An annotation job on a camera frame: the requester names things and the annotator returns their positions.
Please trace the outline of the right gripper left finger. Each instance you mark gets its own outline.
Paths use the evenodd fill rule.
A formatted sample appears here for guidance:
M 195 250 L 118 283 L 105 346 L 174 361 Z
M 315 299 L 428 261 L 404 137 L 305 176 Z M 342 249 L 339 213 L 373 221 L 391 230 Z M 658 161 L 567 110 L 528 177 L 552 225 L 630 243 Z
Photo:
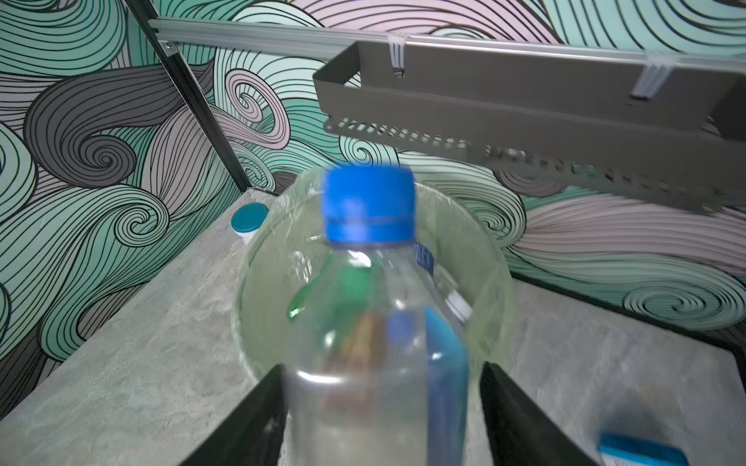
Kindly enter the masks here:
M 288 419 L 278 364 L 185 460 L 184 465 L 277 465 Z

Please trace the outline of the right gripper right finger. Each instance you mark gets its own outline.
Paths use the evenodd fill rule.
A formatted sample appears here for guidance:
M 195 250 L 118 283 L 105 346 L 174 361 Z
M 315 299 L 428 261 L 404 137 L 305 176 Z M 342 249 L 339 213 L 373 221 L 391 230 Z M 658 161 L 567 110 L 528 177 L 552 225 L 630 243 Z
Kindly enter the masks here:
M 483 365 L 479 390 L 493 464 L 596 465 L 500 366 Z

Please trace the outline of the clear bottle blue cap slanted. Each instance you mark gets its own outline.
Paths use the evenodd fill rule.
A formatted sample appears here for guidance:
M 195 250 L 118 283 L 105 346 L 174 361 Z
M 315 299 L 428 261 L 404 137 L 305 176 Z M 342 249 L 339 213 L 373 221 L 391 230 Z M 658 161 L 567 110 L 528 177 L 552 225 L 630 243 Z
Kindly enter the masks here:
M 296 465 L 460 465 L 469 356 L 417 262 L 413 173 L 348 165 L 322 177 L 330 248 L 289 330 Z

